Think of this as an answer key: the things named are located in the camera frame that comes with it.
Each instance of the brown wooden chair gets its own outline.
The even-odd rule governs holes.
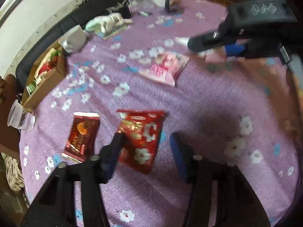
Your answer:
[[[0,79],[0,152],[19,161],[19,130],[7,126],[9,111],[16,98],[16,78],[14,75],[9,74],[4,80]]]

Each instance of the pink packet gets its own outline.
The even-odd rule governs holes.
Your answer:
[[[172,52],[158,53],[153,65],[148,69],[140,70],[139,74],[152,81],[174,87],[188,61],[189,57],[186,55]]]

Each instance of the round table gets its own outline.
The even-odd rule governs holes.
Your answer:
[[[204,0],[180,0],[184,14],[134,14],[134,24],[104,42],[94,35],[79,52],[67,56],[66,78],[34,112],[36,123],[20,140],[22,171],[30,201],[60,161],[73,112],[97,112],[100,128],[94,149],[110,143],[121,121],[117,109],[165,110],[162,138],[152,172],[143,175],[118,163],[113,178],[101,185],[112,226],[182,226],[191,185],[178,175],[168,136],[184,134],[195,153],[236,164],[251,184],[274,225],[293,200],[299,177],[297,101],[278,59],[209,64],[179,45],[217,28],[226,8]],[[158,51],[190,56],[175,87],[141,77]],[[83,226],[80,186],[76,216]]]

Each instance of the white wall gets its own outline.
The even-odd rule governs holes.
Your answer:
[[[35,43],[82,0],[22,0],[0,28],[0,76],[16,66]]]

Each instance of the plastic cup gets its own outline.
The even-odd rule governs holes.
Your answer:
[[[35,116],[27,112],[23,106],[15,100],[7,119],[7,126],[12,126],[19,130],[32,130],[35,124]]]

